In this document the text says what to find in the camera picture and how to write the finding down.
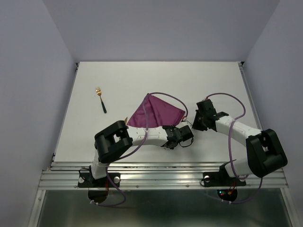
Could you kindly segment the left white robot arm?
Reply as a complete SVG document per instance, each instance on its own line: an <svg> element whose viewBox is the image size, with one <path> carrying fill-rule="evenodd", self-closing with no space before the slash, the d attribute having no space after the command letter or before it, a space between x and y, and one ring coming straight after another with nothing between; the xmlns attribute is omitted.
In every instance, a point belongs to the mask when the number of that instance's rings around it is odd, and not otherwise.
<svg viewBox="0 0 303 227"><path fill-rule="evenodd" d="M194 141L194 135L187 123L181 127L173 125L156 128L138 128L117 121L94 136L95 156L89 167L88 182L91 187L106 184L106 168L113 162L125 158L124 153L131 147L137 151L143 145L174 149L182 142Z"/></svg>

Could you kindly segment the purple cloth napkin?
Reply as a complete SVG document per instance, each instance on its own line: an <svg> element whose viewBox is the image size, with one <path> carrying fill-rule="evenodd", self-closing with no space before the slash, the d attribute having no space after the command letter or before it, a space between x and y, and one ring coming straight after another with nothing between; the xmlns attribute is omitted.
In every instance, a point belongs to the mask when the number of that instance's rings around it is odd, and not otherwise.
<svg viewBox="0 0 303 227"><path fill-rule="evenodd" d="M157 128L160 126L176 126L188 115L188 109L181 103L180 109L156 96L147 94L142 103L130 117L128 126L136 128Z"/></svg>

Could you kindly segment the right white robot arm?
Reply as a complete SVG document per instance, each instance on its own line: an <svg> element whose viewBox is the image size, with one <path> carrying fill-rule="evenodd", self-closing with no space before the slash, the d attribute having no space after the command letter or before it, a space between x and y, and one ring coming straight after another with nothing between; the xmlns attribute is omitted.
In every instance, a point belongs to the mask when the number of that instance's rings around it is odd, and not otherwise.
<svg viewBox="0 0 303 227"><path fill-rule="evenodd" d="M230 158L217 172L204 172L201 185L204 187L227 187L231 184L245 186L246 178L255 175L262 178L288 164L278 135L272 129L260 130L233 119L225 112L217 112L210 99L197 103L198 109L193 129L213 130L228 136L246 148L246 157Z"/></svg>

